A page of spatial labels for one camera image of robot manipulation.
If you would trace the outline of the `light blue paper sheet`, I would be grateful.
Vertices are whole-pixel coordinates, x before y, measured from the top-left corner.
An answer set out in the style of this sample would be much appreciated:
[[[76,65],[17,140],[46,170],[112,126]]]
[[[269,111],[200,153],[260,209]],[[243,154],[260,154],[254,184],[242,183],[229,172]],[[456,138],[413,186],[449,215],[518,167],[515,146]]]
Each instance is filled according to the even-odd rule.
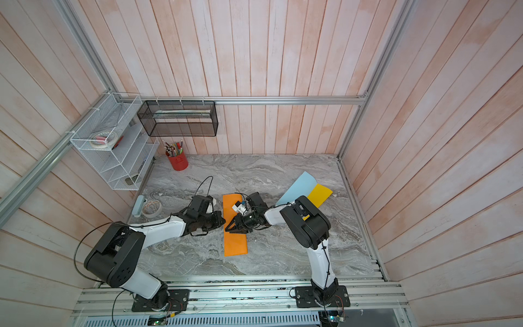
[[[300,196],[308,196],[314,190],[316,185],[316,179],[308,172],[303,172],[276,202],[276,205],[279,206],[289,202],[294,202]]]

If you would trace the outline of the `yellow paper sheet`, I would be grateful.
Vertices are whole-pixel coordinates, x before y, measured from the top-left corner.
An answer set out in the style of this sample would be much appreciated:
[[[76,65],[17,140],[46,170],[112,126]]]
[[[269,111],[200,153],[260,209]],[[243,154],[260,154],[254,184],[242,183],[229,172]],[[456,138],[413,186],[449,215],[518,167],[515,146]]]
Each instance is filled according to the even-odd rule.
[[[323,185],[317,184],[314,186],[311,193],[307,198],[314,204],[317,208],[320,208],[322,204],[333,194],[333,191]]]

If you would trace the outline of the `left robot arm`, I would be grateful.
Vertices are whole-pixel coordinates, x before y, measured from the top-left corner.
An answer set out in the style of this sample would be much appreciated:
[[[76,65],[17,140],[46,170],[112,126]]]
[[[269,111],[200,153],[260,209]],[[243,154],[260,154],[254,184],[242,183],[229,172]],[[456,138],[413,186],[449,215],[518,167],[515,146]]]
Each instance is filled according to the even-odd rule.
[[[143,249],[171,238],[206,236],[226,220],[215,209],[217,200],[196,195],[189,205],[166,219],[142,225],[112,223],[84,260],[84,268],[111,287],[119,287],[158,307],[167,301],[166,284],[138,268]]]

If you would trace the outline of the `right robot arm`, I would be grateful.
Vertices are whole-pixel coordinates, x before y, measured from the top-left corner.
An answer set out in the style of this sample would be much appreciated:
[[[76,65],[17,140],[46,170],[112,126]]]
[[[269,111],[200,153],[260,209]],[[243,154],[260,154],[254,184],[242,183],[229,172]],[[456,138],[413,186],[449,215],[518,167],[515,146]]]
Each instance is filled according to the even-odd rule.
[[[225,231],[249,234],[271,226],[286,225],[294,238],[307,249],[311,264],[311,285],[318,301],[335,295],[339,287],[328,253],[331,228],[328,218],[306,196],[275,206],[268,206],[259,193],[247,196],[247,202],[232,205],[236,213]]]

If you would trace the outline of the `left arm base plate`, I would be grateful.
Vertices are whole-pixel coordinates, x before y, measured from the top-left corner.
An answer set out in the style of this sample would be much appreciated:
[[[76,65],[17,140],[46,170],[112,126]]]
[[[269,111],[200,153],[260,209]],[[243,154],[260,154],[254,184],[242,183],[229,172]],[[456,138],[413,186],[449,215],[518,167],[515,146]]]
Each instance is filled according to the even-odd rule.
[[[151,299],[137,295],[132,305],[132,312],[185,311],[189,294],[189,289],[160,289]]]

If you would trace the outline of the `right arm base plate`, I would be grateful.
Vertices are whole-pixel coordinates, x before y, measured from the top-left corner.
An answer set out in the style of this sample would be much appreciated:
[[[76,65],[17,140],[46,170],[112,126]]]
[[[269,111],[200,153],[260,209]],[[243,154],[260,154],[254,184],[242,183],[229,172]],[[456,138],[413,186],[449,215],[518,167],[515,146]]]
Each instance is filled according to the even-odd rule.
[[[316,286],[295,287],[296,306],[298,308],[347,308],[351,306],[345,286],[332,285],[326,290]]]

